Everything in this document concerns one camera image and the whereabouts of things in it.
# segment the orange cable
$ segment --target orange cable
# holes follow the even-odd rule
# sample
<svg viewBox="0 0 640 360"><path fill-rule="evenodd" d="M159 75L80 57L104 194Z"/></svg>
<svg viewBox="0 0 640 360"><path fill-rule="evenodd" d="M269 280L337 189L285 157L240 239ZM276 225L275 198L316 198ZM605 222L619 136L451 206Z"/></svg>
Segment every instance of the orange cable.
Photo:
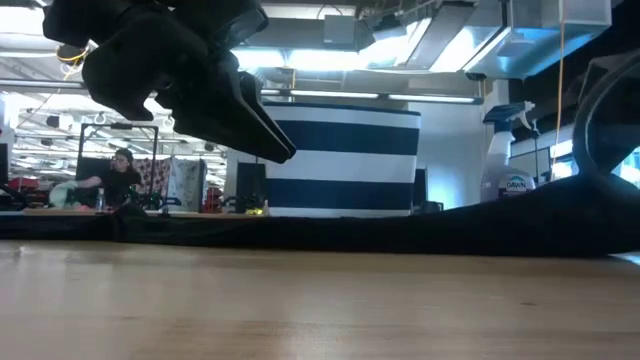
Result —
<svg viewBox="0 0 640 360"><path fill-rule="evenodd" d="M558 143L560 142L560 127L562 125L562 86L564 83L564 43L565 43L565 23L567 16L567 3L566 0L562 1L562 20L560 23L560 75L558 80L558 121L556 124L556 149L558 148ZM558 157L556 153L553 153L553 166L555 166Z"/></svg>

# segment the black shirt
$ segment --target black shirt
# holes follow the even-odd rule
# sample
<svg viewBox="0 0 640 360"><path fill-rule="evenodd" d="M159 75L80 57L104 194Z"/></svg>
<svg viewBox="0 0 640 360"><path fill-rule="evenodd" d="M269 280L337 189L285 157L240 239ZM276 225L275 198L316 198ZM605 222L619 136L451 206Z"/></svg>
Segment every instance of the black shirt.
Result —
<svg viewBox="0 0 640 360"><path fill-rule="evenodd" d="M104 187L104 197L109 206L119 206L125 200L125 195L129 191L129 186L142 184L140 174L135 170L119 172L111 169L98 176L102 180Z"/></svg>

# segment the red object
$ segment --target red object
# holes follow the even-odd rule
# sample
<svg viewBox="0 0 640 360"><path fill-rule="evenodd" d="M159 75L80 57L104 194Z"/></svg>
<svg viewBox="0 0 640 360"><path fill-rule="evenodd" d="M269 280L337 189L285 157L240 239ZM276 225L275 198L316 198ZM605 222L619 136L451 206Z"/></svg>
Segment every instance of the red object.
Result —
<svg viewBox="0 0 640 360"><path fill-rule="evenodd" d="M9 181L9 187L14 190L22 190L24 188L27 189L38 189L40 187L40 181L36 179L27 179L27 178L15 178Z"/></svg>

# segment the computer monitor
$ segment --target computer monitor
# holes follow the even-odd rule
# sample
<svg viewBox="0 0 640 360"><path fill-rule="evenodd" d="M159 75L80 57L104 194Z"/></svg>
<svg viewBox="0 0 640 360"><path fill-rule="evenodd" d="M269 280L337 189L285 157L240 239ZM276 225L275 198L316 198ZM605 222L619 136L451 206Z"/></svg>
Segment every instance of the computer monitor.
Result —
<svg viewBox="0 0 640 360"><path fill-rule="evenodd" d="M9 145L0 144L0 184L9 182Z"/></svg>

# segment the wooden table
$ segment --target wooden table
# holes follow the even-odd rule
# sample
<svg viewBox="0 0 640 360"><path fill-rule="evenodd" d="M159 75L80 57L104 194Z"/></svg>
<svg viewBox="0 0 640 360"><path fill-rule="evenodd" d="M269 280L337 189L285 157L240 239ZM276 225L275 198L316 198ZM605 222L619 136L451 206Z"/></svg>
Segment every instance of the wooden table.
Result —
<svg viewBox="0 0 640 360"><path fill-rule="evenodd" d="M7 360L640 359L640 267L0 242Z"/></svg>

